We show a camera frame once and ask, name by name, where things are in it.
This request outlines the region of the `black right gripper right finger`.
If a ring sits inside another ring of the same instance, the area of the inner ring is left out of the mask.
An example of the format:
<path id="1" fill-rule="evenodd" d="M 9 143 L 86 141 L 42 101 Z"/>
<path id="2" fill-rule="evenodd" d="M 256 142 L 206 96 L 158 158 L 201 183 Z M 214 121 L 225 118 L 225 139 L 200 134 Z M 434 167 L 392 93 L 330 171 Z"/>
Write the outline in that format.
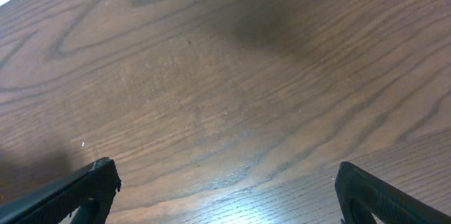
<path id="1" fill-rule="evenodd" d="M 450 216 L 350 162 L 340 164 L 335 192 L 344 224 L 450 224 Z"/>

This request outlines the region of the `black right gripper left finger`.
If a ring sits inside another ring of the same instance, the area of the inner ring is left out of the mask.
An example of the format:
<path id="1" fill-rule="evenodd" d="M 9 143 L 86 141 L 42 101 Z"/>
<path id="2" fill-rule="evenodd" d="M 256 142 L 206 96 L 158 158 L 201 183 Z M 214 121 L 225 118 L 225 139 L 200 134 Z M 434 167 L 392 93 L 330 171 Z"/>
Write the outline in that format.
<path id="1" fill-rule="evenodd" d="M 114 160 L 103 157 L 65 178 L 1 207 L 1 224 L 104 224 L 121 179 Z"/>

